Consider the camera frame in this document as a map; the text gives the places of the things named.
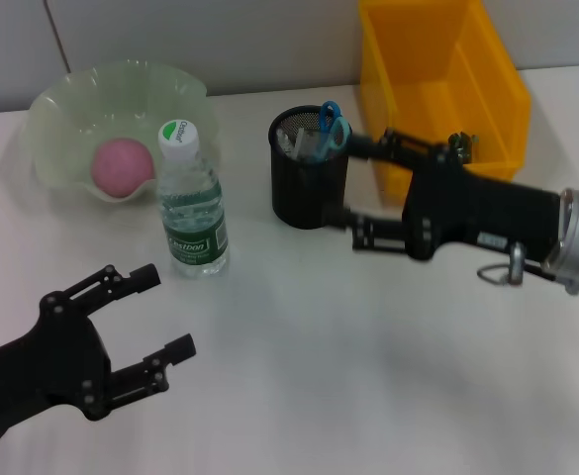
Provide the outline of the black mesh pen holder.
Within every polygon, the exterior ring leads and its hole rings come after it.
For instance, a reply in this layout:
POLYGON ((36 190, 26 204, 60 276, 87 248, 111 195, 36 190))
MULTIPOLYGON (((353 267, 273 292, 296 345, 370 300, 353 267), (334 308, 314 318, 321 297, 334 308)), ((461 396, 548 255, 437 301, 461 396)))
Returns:
POLYGON ((280 149, 276 130, 284 130, 295 143, 300 128, 320 128, 318 116, 322 105, 291 108, 274 119, 268 131, 273 211, 284 223, 302 230, 324 227, 323 211, 327 205, 343 207, 348 164, 346 146, 326 161, 297 161, 280 149))

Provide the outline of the blue scissors with sheath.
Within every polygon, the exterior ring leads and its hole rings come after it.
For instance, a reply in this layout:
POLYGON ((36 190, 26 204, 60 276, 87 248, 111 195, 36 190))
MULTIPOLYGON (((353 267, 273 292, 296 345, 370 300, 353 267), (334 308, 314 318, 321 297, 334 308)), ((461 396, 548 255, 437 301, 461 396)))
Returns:
POLYGON ((327 101, 321 106, 318 119, 320 128, 313 159, 326 161, 344 150, 351 129, 335 101, 327 101))

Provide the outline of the silver ballpoint pen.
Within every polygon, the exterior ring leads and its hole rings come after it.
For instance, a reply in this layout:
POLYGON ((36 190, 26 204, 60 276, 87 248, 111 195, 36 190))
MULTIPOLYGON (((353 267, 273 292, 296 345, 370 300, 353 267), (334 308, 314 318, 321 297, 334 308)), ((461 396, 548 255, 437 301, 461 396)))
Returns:
POLYGON ((277 129, 276 130, 276 138, 277 138, 278 146, 283 151, 283 153, 290 158, 294 158, 295 157, 295 145, 291 141, 291 139, 289 138, 288 134, 282 129, 277 129))

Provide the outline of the clear water bottle green label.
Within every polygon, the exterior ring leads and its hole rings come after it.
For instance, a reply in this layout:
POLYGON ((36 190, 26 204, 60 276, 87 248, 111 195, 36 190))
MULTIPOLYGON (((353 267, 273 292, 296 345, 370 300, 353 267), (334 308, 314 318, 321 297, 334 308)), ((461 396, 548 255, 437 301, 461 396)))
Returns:
POLYGON ((218 274, 229 255, 223 191, 198 130, 187 120, 168 121, 158 145, 157 203, 170 255, 189 278, 218 274))

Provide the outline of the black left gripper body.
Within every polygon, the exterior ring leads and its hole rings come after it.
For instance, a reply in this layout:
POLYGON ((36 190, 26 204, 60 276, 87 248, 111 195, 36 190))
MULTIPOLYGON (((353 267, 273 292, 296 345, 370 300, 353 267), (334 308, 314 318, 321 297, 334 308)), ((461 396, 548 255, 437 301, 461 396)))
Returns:
POLYGON ((34 326, 0 346, 0 432, 57 405, 101 416, 112 370, 90 315, 111 302, 109 292, 76 299, 53 292, 34 326))

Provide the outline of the yellow plastic bin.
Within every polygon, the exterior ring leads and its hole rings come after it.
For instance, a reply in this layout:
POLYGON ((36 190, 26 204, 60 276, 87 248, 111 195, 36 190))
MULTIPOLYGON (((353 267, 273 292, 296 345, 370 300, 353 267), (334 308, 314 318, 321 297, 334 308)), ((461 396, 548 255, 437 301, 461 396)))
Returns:
POLYGON ((475 139, 468 167, 510 181, 525 163, 531 96, 481 0, 359 0, 364 129, 430 143, 475 139))

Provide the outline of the pale green wavy glass bowl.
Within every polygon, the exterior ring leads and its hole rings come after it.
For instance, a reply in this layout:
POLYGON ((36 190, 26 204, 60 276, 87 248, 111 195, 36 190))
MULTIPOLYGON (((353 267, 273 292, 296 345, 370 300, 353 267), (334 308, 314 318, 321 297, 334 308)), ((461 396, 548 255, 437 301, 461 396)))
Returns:
POLYGON ((110 140, 135 140, 160 167, 157 134, 172 119, 197 127, 203 155, 219 167, 219 123, 205 84, 167 64, 118 60, 69 73, 43 92, 30 107, 20 147, 48 189, 84 190, 113 203, 115 197, 91 176, 97 148, 110 140))

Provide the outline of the pink peach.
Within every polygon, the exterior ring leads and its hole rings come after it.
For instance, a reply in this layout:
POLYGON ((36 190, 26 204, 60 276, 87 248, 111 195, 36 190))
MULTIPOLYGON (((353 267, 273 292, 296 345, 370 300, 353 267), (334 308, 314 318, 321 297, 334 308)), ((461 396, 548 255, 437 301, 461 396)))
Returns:
POLYGON ((113 139, 100 144, 90 172, 95 186, 113 198, 131 196, 155 177, 148 148, 133 139, 113 139))

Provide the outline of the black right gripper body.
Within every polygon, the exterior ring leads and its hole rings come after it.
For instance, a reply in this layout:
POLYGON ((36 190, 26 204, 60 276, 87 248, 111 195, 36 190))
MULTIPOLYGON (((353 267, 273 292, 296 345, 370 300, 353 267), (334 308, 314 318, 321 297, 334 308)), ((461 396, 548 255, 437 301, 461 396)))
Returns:
POLYGON ((560 196, 478 175, 440 146, 401 148, 401 165, 413 172, 404 205, 405 250, 428 261, 459 242, 508 253, 521 244, 531 261, 543 261, 558 241, 560 196))

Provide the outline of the clear plastic ruler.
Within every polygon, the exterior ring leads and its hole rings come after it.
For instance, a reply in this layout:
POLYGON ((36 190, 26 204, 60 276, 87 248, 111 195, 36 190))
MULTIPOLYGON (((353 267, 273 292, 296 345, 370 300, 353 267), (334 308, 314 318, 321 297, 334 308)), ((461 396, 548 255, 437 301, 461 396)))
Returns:
POLYGON ((319 130, 300 128, 296 135, 292 158, 305 162, 321 160, 326 137, 327 135, 319 130))

